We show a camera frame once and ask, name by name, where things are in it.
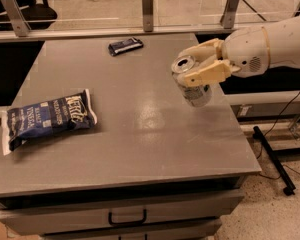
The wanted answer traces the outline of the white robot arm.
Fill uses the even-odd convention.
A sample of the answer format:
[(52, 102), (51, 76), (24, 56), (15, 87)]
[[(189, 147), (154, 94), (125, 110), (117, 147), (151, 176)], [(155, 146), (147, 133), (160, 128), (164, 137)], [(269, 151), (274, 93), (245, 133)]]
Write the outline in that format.
[(300, 15), (214, 38), (181, 51), (171, 70), (183, 87), (221, 83), (230, 76), (247, 78), (271, 68), (300, 69)]

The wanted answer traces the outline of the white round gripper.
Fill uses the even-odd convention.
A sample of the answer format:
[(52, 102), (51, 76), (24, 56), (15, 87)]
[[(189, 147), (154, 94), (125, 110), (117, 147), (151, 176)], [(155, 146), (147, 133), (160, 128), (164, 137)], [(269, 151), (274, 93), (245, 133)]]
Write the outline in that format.
[(186, 48), (179, 53), (177, 65), (194, 67), (210, 57), (218, 59), (221, 55), (228, 60), (215, 60), (209, 66), (186, 73), (183, 77), (185, 86), (197, 87), (224, 82), (232, 74), (241, 78), (263, 74), (270, 61), (265, 30), (262, 27), (240, 29), (230, 34), (224, 43), (223, 40), (214, 38)]

